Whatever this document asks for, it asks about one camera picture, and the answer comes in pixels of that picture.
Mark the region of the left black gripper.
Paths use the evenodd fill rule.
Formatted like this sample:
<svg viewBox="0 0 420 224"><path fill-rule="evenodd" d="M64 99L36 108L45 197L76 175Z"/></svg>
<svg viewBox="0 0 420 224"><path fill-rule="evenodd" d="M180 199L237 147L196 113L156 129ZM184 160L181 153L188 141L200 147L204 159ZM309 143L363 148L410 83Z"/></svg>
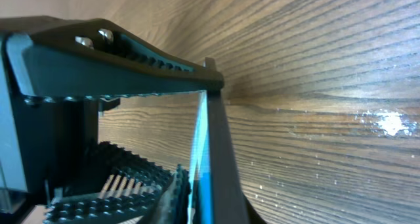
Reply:
<svg viewBox="0 0 420 224"><path fill-rule="evenodd" d="M119 106L114 99L224 86L220 72L101 18L4 18L1 35L2 223L50 200L52 185L73 171L77 149L97 142L98 116ZM101 142L86 153L81 176L54 197L44 222L187 223L188 178L181 165L170 171Z"/></svg>

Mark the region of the blue Galaxy S24 smartphone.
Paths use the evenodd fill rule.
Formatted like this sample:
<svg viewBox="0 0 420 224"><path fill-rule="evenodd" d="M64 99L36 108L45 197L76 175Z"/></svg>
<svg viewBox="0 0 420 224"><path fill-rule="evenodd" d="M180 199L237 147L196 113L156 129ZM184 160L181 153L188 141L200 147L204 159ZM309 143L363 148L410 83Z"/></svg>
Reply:
<svg viewBox="0 0 420 224"><path fill-rule="evenodd" d="M199 92L189 182L188 223L249 223L220 91Z"/></svg>

